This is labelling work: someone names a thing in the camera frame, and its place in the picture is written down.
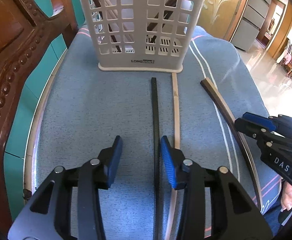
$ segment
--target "human hand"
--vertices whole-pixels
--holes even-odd
[[[280,200],[283,210],[292,208],[292,185],[287,181],[284,183],[283,194]]]

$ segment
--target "metal screw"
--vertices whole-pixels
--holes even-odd
[[[226,174],[226,173],[228,172],[228,169],[227,169],[226,167],[222,166],[222,167],[219,168],[219,171],[220,171],[221,173]]]
[[[91,159],[89,162],[91,165],[98,165],[100,163],[99,159]]]
[[[64,167],[63,166],[57,166],[54,169],[55,173],[61,173],[61,172],[63,172],[63,170],[64,170]]]
[[[183,163],[185,166],[191,166],[193,164],[193,161],[190,159],[185,159],[183,160]]]

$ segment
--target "carved wooden chair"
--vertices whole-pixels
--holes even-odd
[[[47,17],[33,0],[0,0],[0,230],[12,224],[4,179],[4,150],[22,88],[49,44],[62,33],[69,47],[78,31],[71,0],[51,0]]]

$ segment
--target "white floor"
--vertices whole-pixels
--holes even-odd
[[[292,117],[292,79],[255,40],[252,48],[244,52],[238,49],[248,71],[262,96],[270,115]]]

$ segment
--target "white plastic basket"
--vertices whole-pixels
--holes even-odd
[[[81,0],[99,68],[181,72],[203,1]]]

